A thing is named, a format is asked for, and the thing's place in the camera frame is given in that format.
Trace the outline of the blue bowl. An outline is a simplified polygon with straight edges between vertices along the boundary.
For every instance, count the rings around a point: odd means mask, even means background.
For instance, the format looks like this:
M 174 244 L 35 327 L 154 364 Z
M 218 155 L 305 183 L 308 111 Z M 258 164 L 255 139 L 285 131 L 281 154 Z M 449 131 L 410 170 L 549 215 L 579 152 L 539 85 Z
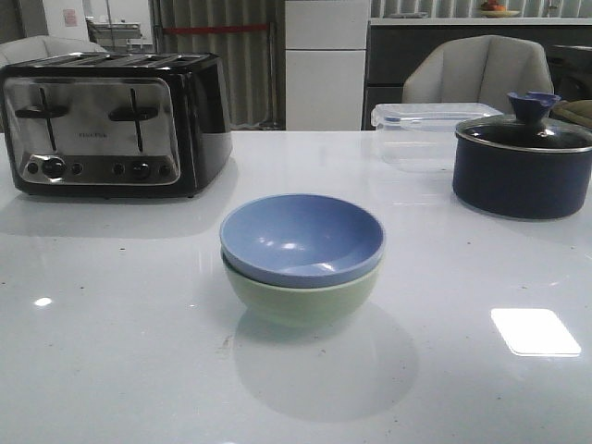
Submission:
M 250 201 L 219 229 L 227 261 L 265 284 L 323 288 L 355 280 L 382 259 L 386 234 L 363 208 L 317 194 L 283 194 Z

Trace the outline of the green bowl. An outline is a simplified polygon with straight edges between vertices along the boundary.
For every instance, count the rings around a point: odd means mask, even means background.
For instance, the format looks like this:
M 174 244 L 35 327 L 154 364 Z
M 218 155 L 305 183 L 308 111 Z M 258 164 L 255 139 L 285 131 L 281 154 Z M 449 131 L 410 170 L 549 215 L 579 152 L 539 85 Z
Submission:
M 322 288 L 289 288 L 265 284 L 223 261 L 239 300 L 256 316 L 284 327 L 322 327 L 353 314 L 371 295 L 380 265 L 354 280 Z

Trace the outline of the clear plastic food container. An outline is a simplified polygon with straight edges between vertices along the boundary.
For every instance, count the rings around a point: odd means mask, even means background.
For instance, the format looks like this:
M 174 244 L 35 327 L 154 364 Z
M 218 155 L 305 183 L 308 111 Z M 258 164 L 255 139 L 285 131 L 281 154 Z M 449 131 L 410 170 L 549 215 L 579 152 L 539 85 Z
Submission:
M 376 105 L 371 113 L 374 148 L 385 163 L 405 172 L 452 170 L 457 124 L 499 113 L 479 103 Z

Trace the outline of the white refrigerator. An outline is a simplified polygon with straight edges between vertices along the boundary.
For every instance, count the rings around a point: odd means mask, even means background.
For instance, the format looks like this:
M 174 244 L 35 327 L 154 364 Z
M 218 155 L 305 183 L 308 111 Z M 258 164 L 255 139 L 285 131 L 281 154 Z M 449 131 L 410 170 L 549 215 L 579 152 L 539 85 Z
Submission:
M 286 129 L 362 126 L 369 1 L 285 3 Z

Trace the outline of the red barrier belt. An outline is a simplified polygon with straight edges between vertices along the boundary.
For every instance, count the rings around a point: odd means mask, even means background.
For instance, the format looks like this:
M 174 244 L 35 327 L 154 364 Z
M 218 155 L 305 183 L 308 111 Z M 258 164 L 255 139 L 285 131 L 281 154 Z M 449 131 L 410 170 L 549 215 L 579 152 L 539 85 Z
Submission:
M 248 24 L 238 26 L 212 26 L 212 27 L 183 27 L 183 28 L 163 28 L 163 33 L 167 35 L 207 35 L 224 33 L 241 33 L 253 31 L 266 31 L 267 23 Z

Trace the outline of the black and chrome toaster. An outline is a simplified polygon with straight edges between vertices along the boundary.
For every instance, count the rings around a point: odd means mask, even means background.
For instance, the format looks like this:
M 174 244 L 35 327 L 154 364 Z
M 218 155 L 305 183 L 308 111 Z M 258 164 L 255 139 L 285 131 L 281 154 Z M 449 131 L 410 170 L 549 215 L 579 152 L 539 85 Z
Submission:
M 1 70 L 16 188 L 32 195 L 193 196 L 232 150 L 221 58 L 73 53 Z

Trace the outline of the dark blue pot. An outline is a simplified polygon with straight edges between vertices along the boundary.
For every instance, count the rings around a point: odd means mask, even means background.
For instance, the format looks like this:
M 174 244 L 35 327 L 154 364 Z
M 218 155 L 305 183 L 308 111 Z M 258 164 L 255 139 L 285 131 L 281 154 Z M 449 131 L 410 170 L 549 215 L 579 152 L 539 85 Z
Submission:
M 460 138 L 452 189 L 472 207 L 499 216 L 553 219 L 584 205 L 591 153 L 536 153 Z

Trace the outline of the glass pot lid blue knob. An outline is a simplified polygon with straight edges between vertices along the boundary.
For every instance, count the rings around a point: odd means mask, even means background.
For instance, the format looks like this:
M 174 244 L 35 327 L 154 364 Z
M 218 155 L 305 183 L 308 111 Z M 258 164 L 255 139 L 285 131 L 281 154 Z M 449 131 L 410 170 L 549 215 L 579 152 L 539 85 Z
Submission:
M 510 114 L 465 120 L 456 136 L 468 142 L 538 154 L 581 154 L 591 151 L 591 132 L 553 119 L 551 108 L 560 96 L 547 92 L 509 92 Z

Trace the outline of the fruit plate on counter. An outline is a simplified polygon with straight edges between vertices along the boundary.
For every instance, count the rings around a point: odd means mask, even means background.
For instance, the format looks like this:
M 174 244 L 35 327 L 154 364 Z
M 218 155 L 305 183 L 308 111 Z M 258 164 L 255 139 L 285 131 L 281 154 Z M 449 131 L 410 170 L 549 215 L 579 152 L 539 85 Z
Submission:
M 477 11 L 481 16 L 489 19 L 513 18 L 521 14 L 520 10 L 509 9 L 498 0 L 483 1 Z

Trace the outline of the olive green cushion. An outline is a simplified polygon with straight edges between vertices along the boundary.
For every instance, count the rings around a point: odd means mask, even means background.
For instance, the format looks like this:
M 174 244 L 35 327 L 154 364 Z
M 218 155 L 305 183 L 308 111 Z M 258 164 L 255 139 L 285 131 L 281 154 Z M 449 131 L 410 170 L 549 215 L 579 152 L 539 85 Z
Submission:
M 550 117 L 592 129 L 592 100 L 561 100 L 551 108 Z

